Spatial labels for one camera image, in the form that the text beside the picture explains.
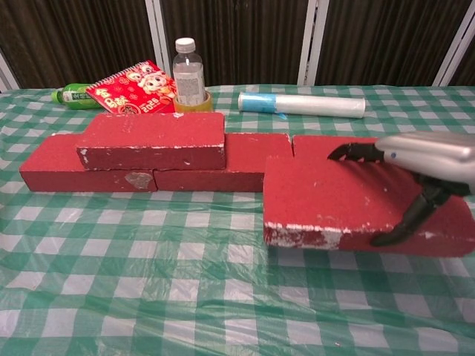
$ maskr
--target tape roll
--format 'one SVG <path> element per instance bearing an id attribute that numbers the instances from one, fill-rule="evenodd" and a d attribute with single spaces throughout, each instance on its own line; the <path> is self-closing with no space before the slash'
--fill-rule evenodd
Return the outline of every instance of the tape roll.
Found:
<path id="1" fill-rule="evenodd" d="M 177 101 L 177 97 L 173 98 L 173 104 L 177 113 L 196 113 L 196 112 L 212 112 L 213 109 L 213 97 L 210 92 L 206 91 L 206 100 L 199 105 L 182 105 Z"/>

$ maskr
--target brick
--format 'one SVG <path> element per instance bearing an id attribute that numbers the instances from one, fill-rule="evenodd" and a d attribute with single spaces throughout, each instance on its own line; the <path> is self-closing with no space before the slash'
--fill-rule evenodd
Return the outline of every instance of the brick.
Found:
<path id="1" fill-rule="evenodd" d="M 339 145 L 349 142 L 374 143 L 373 137 L 296 135 L 292 138 L 294 156 L 303 159 L 326 159 Z"/>
<path id="2" fill-rule="evenodd" d="M 325 145 L 337 146 L 319 142 L 315 149 Z M 263 188 L 268 245 L 431 257 L 461 257 L 475 249 L 475 222 L 458 197 L 451 197 L 405 242 L 372 247 L 371 238 L 400 221 L 421 186 L 395 165 L 311 160 L 302 152 L 297 150 L 294 159 L 268 160 Z"/>
<path id="3" fill-rule="evenodd" d="M 77 153 L 88 170 L 222 169 L 221 113 L 101 113 L 86 128 Z"/>
<path id="4" fill-rule="evenodd" d="M 156 191 L 151 170 L 86 171 L 76 153 L 81 135 L 50 136 L 27 158 L 20 174 L 31 191 Z"/>
<path id="5" fill-rule="evenodd" d="M 155 171 L 163 191 L 262 191 L 268 156 L 292 157 L 284 133 L 227 133 L 224 170 Z"/>

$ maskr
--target white roll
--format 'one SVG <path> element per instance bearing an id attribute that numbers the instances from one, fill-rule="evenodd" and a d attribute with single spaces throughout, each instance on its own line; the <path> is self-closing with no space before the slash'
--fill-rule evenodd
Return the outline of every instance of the white roll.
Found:
<path id="1" fill-rule="evenodd" d="M 266 113 L 362 118 L 366 108 L 364 98 L 286 95 L 272 93 L 240 93 L 239 110 Z"/>

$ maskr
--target plastic bottle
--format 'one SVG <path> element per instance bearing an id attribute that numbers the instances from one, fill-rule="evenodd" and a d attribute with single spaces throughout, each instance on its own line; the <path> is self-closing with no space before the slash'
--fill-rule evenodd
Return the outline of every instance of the plastic bottle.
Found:
<path id="1" fill-rule="evenodd" d="M 53 102 L 67 105 L 71 109 L 94 109 L 101 108 L 96 100 L 86 93 L 89 84 L 73 83 L 66 85 L 62 90 L 55 90 L 51 94 Z"/>
<path id="2" fill-rule="evenodd" d="M 173 59 L 173 77 L 177 87 L 177 101 L 182 105 L 200 105 L 206 100 L 203 61 L 194 52 L 194 40 L 188 37 L 177 39 L 178 54 Z"/>

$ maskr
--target white bottle cap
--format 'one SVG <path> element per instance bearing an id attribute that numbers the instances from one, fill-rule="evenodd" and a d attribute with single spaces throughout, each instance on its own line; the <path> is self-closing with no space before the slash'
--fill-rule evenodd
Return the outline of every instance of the white bottle cap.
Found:
<path id="1" fill-rule="evenodd" d="M 178 53 L 191 53 L 194 52 L 196 46 L 194 45 L 194 40 L 189 37 L 183 37 L 175 41 L 175 48 Z"/>

